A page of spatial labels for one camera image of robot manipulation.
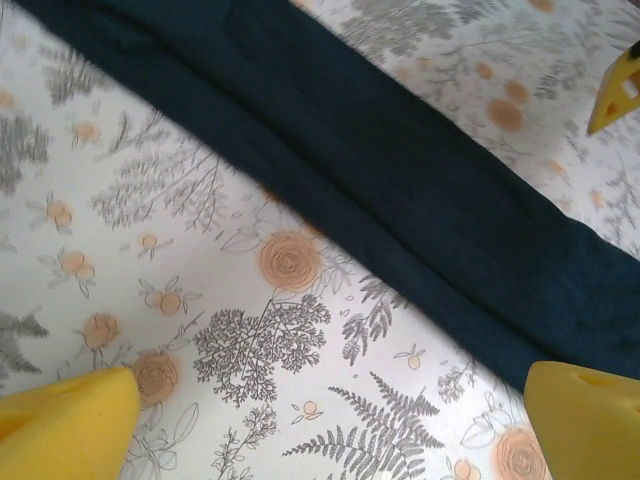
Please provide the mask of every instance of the fabric fold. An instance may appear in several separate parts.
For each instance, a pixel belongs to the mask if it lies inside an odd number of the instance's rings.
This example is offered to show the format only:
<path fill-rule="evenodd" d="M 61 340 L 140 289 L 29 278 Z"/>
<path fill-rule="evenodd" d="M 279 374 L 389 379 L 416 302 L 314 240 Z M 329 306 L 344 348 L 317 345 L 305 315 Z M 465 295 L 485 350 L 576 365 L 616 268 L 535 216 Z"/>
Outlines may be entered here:
<path fill-rule="evenodd" d="M 640 378 L 640 263 L 286 0 L 19 0 L 522 390 Z"/>

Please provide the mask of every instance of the orange berry print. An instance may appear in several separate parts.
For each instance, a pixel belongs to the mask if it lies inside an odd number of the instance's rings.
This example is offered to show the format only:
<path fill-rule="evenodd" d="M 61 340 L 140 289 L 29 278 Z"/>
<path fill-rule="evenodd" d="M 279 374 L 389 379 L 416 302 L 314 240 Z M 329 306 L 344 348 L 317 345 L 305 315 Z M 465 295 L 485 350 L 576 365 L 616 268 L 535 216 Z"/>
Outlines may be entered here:
<path fill-rule="evenodd" d="M 85 258 L 82 252 L 73 251 L 65 253 L 60 260 L 60 266 L 65 273 L 74 274 L 84 265 Z"/>
<path fill-rule="evenodd" d="M 201 293 L 182 293 L 178 287 L 179 276 L 173 277 L 162 290 L 156 290 L 153 285 L 145 280 L 140 280 L 140 296 L 144 297 L 144 303 L 149 308 L 157 308 L 166 316 L 175 315 L 180 311 L 189 311 L 189 301 L 202 297 Z"/>
<path fill-rule="evenodd" d="M 118 321 L 111 315 L 97 313 L 84 325 L 84 343 L 91 350 L 100 350 L 118 336 Z"/>
<path fill-rule="evenodd" d="M 280 232 L 260 251 L 259 265 L 270 285 L 303 292 L 320 275 L 322 260 L 312 240 L 298 232 Z"/>
<path fill-rule="evenodd" d="M 517 80 L 509 80 L 504 86 L 504 92 L 507 97 L 518 104 L 527 103 L 531 98 L 529 89 Z"/>
<path fill-rule="evenodd" d="M 13 108 L 15 104 L 13 95 L 4 88 L 0 88 L 0 108 Z"/>
<path fill-rule="evenodd" d="M 453 466 L 455 480 L 480 480 L 480 469 L 469 463 L 468 460 L 458 460 Z"/>
<path fill-rule="evenodd" d="M 529 4 L 544 13 L 551 13 L 555 9 L 553 0 L 529 0 Z"/>
<path fill-rule="evenodd" d="M 493 464 L 498 480 L 550 480 L 547 463 L 533 430 L 511 428 L 496 444 Z"/>
<path fill-rule="evenodd" d="M 524 116 L 511 101 L 496 98 L 487 103 L 487 117 L 501 130 L 516 133 L 524 127 Z"/>
<path fill-rule="evenodd" d="M 480 78 L 491 80 L 493 78 L 493 69 L 484 62 L 476 63 L 476 73 Z"/>
<path fill-rule="evenodd" d="M 167 400 L 178 383 L 178 370 L 167 352 L 145 353 L 131 366 L 131 371 L 143 410 Z"/>
<path fill-rule="evenodd" d="M 182 299 L 177 293 L 165 293 L 160 301 L 160 311 L 165 315 L 175 315 L 180 310 Z"/>
<path fill-rule="evenodd" d="M 73 135 L 73 141 L 71 142 L 72 147 L 78 144 L 84 146 L 88 143 L 96 143 L 102 136 L 100 128 L 91 122 L 80 122 L 74 125 L 71 133 Z"/>

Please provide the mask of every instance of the gray fern print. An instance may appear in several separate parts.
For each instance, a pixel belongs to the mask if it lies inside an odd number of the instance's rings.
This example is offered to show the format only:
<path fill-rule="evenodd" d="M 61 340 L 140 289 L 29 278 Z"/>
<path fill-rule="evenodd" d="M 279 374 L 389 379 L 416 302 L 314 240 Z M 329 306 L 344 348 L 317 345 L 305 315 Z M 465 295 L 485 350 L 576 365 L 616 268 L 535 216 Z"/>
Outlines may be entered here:
<path fill-rule="evenodd" d="M 44 67 L 46 87 L 54 107 L 76 95 L 88 97 L 94 89 L 108 90 L 109 78 L 72 48 L 40 47 L 40 55 L 51 62 Z"/>
<path fill-rule="evenodd" d="M 22 354 L 18 339 L 46 338 L 49 331 L 42 327 L 33 314 L 19 318 L 0 312 L 0 381 L 9 378 L 9 372 L 42 373 Z"/>
<path fill-rule="evenodd" d="M 214 452 L 217 458 L 212 466 L 219 472 L 217 480 L 251 480 L 250 467 L 241 469 L 238 464 L 245 460 L 246 450 L 255 450 L 278 429 L 276 412 L 270 405 L 253 408 L 242 423 L 246 434 L 241 436 L 237 429 L 229 428 L 220 449 Z"/>
<path fill-rule="evenodd" d="M 443 448 L 423 424 L 423 419 L 440 413 L 420 392 L 410 397 L 391 388 L 375 373 L 370 373 L 383 403 L 375 404 L 355 393 L 338 387 L 331 392 L 342 397 L 353 408 L 363 426 L 349 431 L 337 426 L 308 442 L 297 445 L 283 455 L 316 454 L 333 460 L 355 480 L 369 480 L 375 473 L 388 473 L 390 479 L 425 478 L 424 453 L 427 449 Z"/>
<path fill-rule="evenodd" d="M 462 25 L 490 18 L 509 8 L 507 0 L 456 0 L 451 5 Z"/>
<path fill-rule="evenodd" d="M 327 343 L 317 325 L 330 320 L 327 308 L 312 295 L 300 302 L 269 300 L 260 316 L 220 310 L 193 338 L 200 356 L 194 362 L 198 381 L 215 380 L 213 392 L 238 408 L 247 398 L 273 402 L 275 364 L 293 373 L 317 365 Z"/>
<path fill-rule="evenodd" d="M 154 123 L 152 135 L 160 135 Z M 117 170 L 117 179 L 91 199 L 111 228 L 152 220 L 158 206 L 184 219 L 185 230 L 209 232 L 225 218 L 224 161 L 202 143 L 181 142 L 172 153 L 142 153 Z"/>
<path fill-rule="evenodd" d="M 50 141 L 47 130 L 34 124 L 31 117 L 23 114 L 0 117 L 0 192 L 6 196 L 16 192 L 24 178 L 22 164 L 49 163 Z"/>
<path fill-rule="evenodd" d="M 393 310 L 407 308 L 409 302 L 379 278 L 366 275 L 360 280 L 361 292 L 364 292 L 362 303 L 375 300 L 369 313 L 356 313 L 342 327 L 345 345 L 342 358 L 349 360 L 353 366 L 359 356 L 366 356 L 369 342 L 380 337 L 385 338 L 393 322 Z"/>
<path fill-rule="evenodd" d="M 357 17 L 342 23 L 340 36 L 374 62 L 386 53 L 415 53 L 424 36 L 451 40 L 456 26 L 446 6 L 414 0 L 352 0 Z"/>

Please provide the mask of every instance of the wrapping paper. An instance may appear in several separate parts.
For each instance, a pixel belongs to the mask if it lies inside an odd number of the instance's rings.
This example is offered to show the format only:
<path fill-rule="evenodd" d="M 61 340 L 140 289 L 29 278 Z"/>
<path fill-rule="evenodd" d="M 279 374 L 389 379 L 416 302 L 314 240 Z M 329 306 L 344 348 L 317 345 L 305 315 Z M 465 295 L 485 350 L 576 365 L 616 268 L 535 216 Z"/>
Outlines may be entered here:
<path fill-rule="evenodd" d="M 640 114 L 585 134 L 634 7 L 299 6 L 640 256 Z M 144 410 L 122 479 L 550 478 L 499 379 L 8 2 L 0 119 L 2 394 L 131 366 Z"/>

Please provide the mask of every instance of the dark teal fabric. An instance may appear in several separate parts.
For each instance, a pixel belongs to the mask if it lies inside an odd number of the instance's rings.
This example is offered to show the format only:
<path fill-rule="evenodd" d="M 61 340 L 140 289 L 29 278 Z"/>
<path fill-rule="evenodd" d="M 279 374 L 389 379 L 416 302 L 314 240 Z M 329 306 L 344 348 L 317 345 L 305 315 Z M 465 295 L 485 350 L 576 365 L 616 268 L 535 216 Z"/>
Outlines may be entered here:
<path fill-rule="evenodd" d="M 287 0 L 19 0 L 522 390 L 640 378 L 640 263 Z"/>

